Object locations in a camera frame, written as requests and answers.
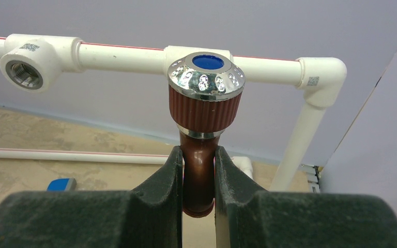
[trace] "brown ribbed sleeve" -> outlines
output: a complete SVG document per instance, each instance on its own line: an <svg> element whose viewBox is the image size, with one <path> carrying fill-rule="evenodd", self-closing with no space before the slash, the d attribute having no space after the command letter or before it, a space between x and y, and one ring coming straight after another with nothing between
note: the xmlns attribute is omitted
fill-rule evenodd
<svg viewBox="0 0 397 248"><path fill-rule="evenodd" d="M201 133L213 133L229 127L237 114L241 94L224 101L201 101L186 97L171 86L170 113L180 126Z"/></svg>

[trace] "chrome ring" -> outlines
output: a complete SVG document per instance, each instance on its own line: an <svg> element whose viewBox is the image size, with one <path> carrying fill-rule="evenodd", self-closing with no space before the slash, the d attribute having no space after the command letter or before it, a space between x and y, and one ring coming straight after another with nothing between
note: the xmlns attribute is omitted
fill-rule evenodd
<svg viewBox="0 0 397 248"><path fill-rule="evenodd" d="M211 56L223 62L221 68L203 69L193 60ZM201 101L224 101L241 94L246 82L244 72L228 58L211 52L191 53L171 63L168 84L180 94Z"/></svg>
<svg viewBox="0 0 397 248"><path fill-rule="evenodd" d="M185 134L191 138L197 138L200 140L207 140L209 138L215 138L215 137L220 136L224 132L224 129L223 129L221 131L214 132L214 133L201 133L201 132L195 132L195 131L186 129L186 128L180 126L179 124L177 124L177 127L183 134Z"/></svg>

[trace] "blue object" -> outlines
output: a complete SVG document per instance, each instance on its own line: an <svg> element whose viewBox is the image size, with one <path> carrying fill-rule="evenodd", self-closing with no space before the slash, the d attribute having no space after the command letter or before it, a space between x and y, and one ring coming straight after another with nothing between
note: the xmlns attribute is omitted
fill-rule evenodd
<svg viewBox="0 0 397 248"><path fill-rule="evenodd" d="M72 191L75 186L77 186L75 178L60 178L53 180L49 184L47 191Z"/></svg>
<svg viewBox="0 0 397 248"><path fill-rule="evenodd" d="M192 63L206 70L217 70L224 66L224 61L213 55L198 55L192 58Z"/></svg>

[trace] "pipe socket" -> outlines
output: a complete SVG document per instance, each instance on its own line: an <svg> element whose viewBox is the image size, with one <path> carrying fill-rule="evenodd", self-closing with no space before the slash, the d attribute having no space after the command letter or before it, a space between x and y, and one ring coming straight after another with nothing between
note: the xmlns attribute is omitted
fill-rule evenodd
<svg viewBox="0 0 397 248"><path fill-rule="evenodd" d="M0 59L1 72L19 89L45 91L62 72L84 71L78 60L80 42L75 37L10 35Z"/></svg>

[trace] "gray wall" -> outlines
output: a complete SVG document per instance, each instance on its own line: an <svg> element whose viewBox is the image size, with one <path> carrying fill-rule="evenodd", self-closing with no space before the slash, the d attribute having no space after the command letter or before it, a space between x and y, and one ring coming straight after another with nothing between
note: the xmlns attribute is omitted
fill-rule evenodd
<svg viewBox="0 0 397 248"><path fill-rule="evenodd" d="M304 159L322 165L397 51L397 0L0 1L0 36L12 33L261 57L338 57L348 66L348 78ZM161 76L66 74L49 91L31 95L0 73L0 105L176 142L167 98ZM248 82L221 144L280 160L302 104L302 92L292 87Z"/></svg>
<svg viewBox="0 0 397 248"><path fill-rule="evenodd" d="M323 192L380 196L397 213L397 54L320 182Z"/></svg>

